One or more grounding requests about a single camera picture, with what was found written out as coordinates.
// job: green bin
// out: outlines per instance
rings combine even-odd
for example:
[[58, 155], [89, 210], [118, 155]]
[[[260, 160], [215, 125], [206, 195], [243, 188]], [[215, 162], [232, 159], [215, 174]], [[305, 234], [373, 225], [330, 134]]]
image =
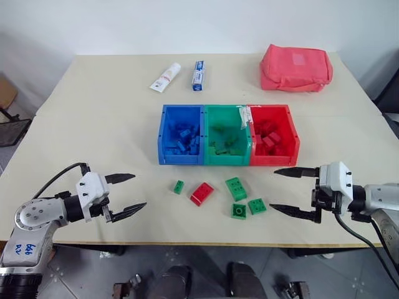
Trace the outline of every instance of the green bin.
[[249, 165], [251, 131], [241, 128], [244, 105], [205, 105], [205, 165]]

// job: gray floor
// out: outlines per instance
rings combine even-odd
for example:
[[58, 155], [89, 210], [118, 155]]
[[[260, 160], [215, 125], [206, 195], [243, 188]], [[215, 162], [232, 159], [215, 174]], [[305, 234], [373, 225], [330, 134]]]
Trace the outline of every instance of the gray floor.
[[48, 266], [38, 298], [111, 298], [116, 282], [139, 273], [150, 289], [172, 265], [193, 269], [190, 298], [224, 296], [228, 262], [250, 265], [269, 299], [276, 279], [306, 281], [313, 299], [397, 299], [398, 293], [370, 249], [291, 259], [281, 249], [258, 247], [131, 246], [122, 256], [59, 247]]

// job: white wall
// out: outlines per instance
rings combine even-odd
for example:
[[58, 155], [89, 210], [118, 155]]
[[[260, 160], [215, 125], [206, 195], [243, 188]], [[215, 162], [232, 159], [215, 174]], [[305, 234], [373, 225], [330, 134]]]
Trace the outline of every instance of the white wall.
[[2, 69], [46, 100], [74, 54], [338, 51], [370, 97], [399, 67], [399, 0], [1, 0]]

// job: blue bin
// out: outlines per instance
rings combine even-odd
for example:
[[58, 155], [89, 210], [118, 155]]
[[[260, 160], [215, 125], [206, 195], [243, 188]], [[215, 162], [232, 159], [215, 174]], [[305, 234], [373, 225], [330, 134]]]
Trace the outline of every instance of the blue bin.
[[160, 164], [204, 164], [204, 105], [164, 105], [158, 134]]

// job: red bin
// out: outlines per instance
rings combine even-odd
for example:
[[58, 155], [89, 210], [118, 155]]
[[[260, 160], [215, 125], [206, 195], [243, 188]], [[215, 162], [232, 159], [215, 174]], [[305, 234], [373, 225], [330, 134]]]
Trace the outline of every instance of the red bin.
[[299, 137], [288, 105], [248, 105], [252, 120], [252, 166], [295, 166]]

